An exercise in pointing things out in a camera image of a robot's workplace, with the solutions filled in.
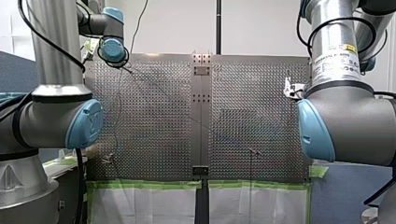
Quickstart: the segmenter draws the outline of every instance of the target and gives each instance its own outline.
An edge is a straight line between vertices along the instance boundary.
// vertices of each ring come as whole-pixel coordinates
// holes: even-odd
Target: white fabric
[[[91,224],[193,224],[196,189],[98,189]]]
[[[210,223],[305,224],[307,191],[210,189]]]

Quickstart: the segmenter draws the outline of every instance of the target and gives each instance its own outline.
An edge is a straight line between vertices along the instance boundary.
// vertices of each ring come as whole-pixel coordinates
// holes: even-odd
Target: gray wall
[[[363,201],[391,179],[391,168],[333,163],[314,179],[311,224],[361,224]]]

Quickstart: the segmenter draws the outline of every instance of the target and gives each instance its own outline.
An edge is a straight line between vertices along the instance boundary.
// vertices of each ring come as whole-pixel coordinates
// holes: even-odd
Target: white wall
[[[32,58],[29,31],[21,26],[16,0],[0,0],[0,50]],[[296,18],[297,0],[223,0],[222,53],[238,55],[307,56],[299,42]],[[125,17],[125,44],[129,48],[137,18],[145,0],[106,0],[107,7],[118,7]],[[11,33],[4,34],[3,27]],[[216,51],[216,0],[148,0],[134,52],[200,53]],[[302,21],[302,34],[310,27]],[[396,19],[389,27],[389,42],[377,58],[374,72],[363,79],[377,91],[396,91]]]

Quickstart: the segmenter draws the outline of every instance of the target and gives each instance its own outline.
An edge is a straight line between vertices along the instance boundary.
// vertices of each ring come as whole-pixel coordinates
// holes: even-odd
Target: metal pole
[[[221,0],[218,0],[216,13],[216,54],[221,54]]]

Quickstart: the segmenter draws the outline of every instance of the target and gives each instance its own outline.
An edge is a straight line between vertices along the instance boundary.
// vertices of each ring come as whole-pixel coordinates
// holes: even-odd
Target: wire
[[[367,47],[365,47],[364,49],[359,50],[358,53],[362,53],[362,52],[366,51],[367,49],[369,49],[374,44],[375,39],[376,39],[376,30],[375,30],[375,27],[369,21],[367,21],[365,19],[362,19],[362,18],[359,18],[359,17],[336,18],[336,19],[332,19],[332,20],[323,22],[321,25],[319,25],[317,28],[315,28],[315,30],[309,36],[308,42],[307,42],[307,44],[308,44],[307,49],[308,49],[309,56],[311,56],[311,58],[312,58],[312,50],[311,50],[310,46],[311,46],[311,42],[312,42],[314,36],[323,27],[329,25],[330,23],[332,23],[334,21],[360,21],[360,22],[366,24],[370,28],[370,30],[371,30],[371,32],[373,34],[373,38],[372,38],[371,42],[369,43],[369,45],[367,45]]]
[[[146,0],[145,5],[143,6],[142,12],[141,12],[140,15],[139,15],[139,19],[137,20],[136,29],[134,30],[134,35],[133,35],[133,37],[132,37],[131,48],[129,49],[129,52],[128,52],[128,50],[127,50],[127,52],[128,52],[128,60],[126,60],[126,63],[128,63],[130,54],[132,54],[132,52],[133,52],[133,50],[134,50],[134,40],[135,40],[135,38],[136,38],[136,36],[137,36],[137,33],[138,33],[138,31],[139,31],[140,23],[141,23],[141,21],[142,21],[143,15],[144,15],[145,12],[146,12],[146,8],[148,7],[148,4],[149,4],[149,0]],[[119,97],[119,101],[120,101],[120,109],[119,109],[119,113],[118,113],[118,115],[117,115],[117,117],[116,117],[116,121],[114,122],[114,128],[113,128],[113,134],[114,134],[114,138],[115,138],[115,140],[116,140],[116,149],[119,147],[119,140],[118,140],[118,137],[117,137],[117,128],[118,128],[118,126],[119,126],[119,124],[120,124],[120,117],[121,117],[121,114],[122,114],[122,100],[121,100],[121,94],[120,94],[120,81],[121,81],[121,78],[122,78],[122,72],[123,72],[123,70],[121,70],[121,72],[120,72],[120,76],[119,76],[119,85],[118,85],[118,97]]]
[[[126,57],[125,57],[124,59],[122,59],[122,60],[117,61],[117,62],[110,62],[109,60],[107,60],[106,58],[104,58],[104,57],[101,55],[101,53],[100,53],[100,49],[101,49],[101,46],[102,46],[103,38],[106,38],[106,37],[108,37],[108,35],[104,35],[104,36],[102,36],[102,37],[100,38],[99,45],[98,45],[99,47],[98,47],[97,50],[96,50],[96,51],[97,51],[97,54],[98,54],[99,58],[102,59],[108,66],[110,66],[110,67],[112,67],[112,68],[120,69],[120,68],[122,68],[125,64],[128,63],[128,61],[129,61],[129,51],[128,51],[127,48],[124,47],[124,51],[125,51]]]
[[[300,33],[300,23],[301,23],[301,17],[303,16],[304,5],[305,5],[305,1],[302,1],[301,5],[300,5],[300,10],[298,13],[296,30],[297,30],[297,36],[298,36],[300,42],[303,43],[306,47],[308,47],[308,43],[305,42],[305,40],[303,39],[303,37],[301,36],[301,33]]]
[[[29,103],[31,101],[32,101],[32,92],[29,92],[26,95],[24,95],[24,97],[20,100],[20,103],[17,106],[15,106],[13,109],[9,110],[6,114],[4,114],[0,118],[0,122],[5,120],[8,116],[13,114],[15,111],[20,110],[24,105],[26,105],[27,103]]]
[[[84,163],[82,161],[81,148],[76,148],[78,164],[78,203],[74,223],[79,224],[82,215],[82,204],[84,203]]]
[[[396,183],[396,178],[393,177],[388,183],[384,185],[381,189],[379,189],[376,193],[374,193],[372,196],[370,196],[368,199],[366,199],[363,204],[367,205],[369,203],[372,203],[375,199],[377,199],[379,196],[381,196],[385,191],[390,189],[394,184]]]
[[[385,30],[385,39],[384,39],[384,43],[382,44],[381,48],[379,48],[379,50],[375,54],[373,54],[370,58],[362,61],[361,63],[370,62],[370,60],[375,58],[384,49],[384,47],[387,45],[387,42],[388,42],[388,29]]]
[[[142,20],[143,14],[145,14],[146,8],[148,7],[148,3],[149,3],[149,0],[146,0],[145,5],[143,6],[143,10],[140,13],[139,19],[137,20],[136,30],[134,30],[134,36],[132,37],[132,44],[131,44],[131,49],[130,49],[131,53],[132,53],[132,50],[134,50],[134,39],[136,38],[137,32],[139,31],[140,21]]]
[[[396,93],[389,92],[389,91],[375,91],[374,95],[386,95],[386,96],[393,97],[393,99],[396,99]]]
[[[23,11],[23,5],[22,5],[22,0],[18,0],[18,10],[21,14],[21,17],[23,19],[23,21],[26,23],[26,25],[32,30],[33,33],[35,33],[38,37],[40,37],[42,40],[44,40],[45,42],[47,42],[50,46],[52,46],[53,48],[57,49],[58,51],[60,51],[64,56],[66,56],[70,61],[72,61],[73,63],[75,63],[76,65],[78,65],[78,67],[80,67],[82,69],[82,73],[85,73],[85,66],[84,64],[82,64],[82,62],[80,62],[77,58],[75,58],[73,55],[71,55],[70,53],[68,53],[66,50],[62,49],[61,47],[59,47],[58,45],[56,45],[55,43],[53,43],[52,41],[50,41],[48,38],[46,38],[45,36],[43,36],[42,34],[40,34],[37,29],[32,25],[32,23],[29,22],[29,20],[26,18],[26,15],[24,14]]]
[[[17,96],[8,100],[5,100],[3,103],[0,104],[0,112],[6,109],[9,106],[15,105],[23,99],[24,95]]]

